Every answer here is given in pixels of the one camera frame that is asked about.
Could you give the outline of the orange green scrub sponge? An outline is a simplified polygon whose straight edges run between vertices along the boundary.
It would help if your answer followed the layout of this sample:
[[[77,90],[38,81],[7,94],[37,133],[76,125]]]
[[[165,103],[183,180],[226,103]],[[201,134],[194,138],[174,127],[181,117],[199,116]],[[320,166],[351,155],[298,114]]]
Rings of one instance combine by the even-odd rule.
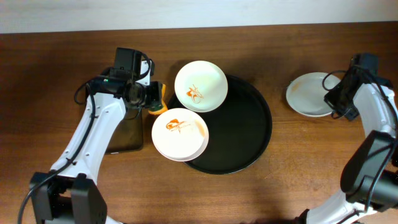
[[[166,91],[166,85],[161,84],[160,92],[161,92],[161,97],[160,97],[160,103],[157,106],[151,107],[149,109],[149,114],[152,115],[160,115],[168,110],[167,105],[165,104],[164,101],[164,96],[165,96],[165,91]]]

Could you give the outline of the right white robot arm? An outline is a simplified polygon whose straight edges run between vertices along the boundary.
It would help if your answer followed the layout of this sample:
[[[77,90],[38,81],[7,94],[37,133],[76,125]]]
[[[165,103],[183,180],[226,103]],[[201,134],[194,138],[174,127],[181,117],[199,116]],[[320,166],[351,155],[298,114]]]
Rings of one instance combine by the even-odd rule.
[[[360,117],[366,138],[345,165],[339,191],[294,223],[357,223],[397,208],[397,173],[386,170],[397,165],[397,107],[392,82],[378,68],[376,55],[355,54],[339,84],[326,91],[332,118]]]

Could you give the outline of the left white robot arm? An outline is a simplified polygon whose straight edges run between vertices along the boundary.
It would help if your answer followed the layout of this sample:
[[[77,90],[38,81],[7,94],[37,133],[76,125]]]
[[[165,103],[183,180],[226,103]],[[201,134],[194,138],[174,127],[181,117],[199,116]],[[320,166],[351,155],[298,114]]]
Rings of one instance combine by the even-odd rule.
[[[47,173],[36,172],[17,221],[28,201],[36,223],[115,223],[98,187],[98,173],[114,131],[129,110],[167,109],[165,85],[152,81],[155,63],[145,53],[117,48],[114,65],[84,82],[85,111],[67,148]]]

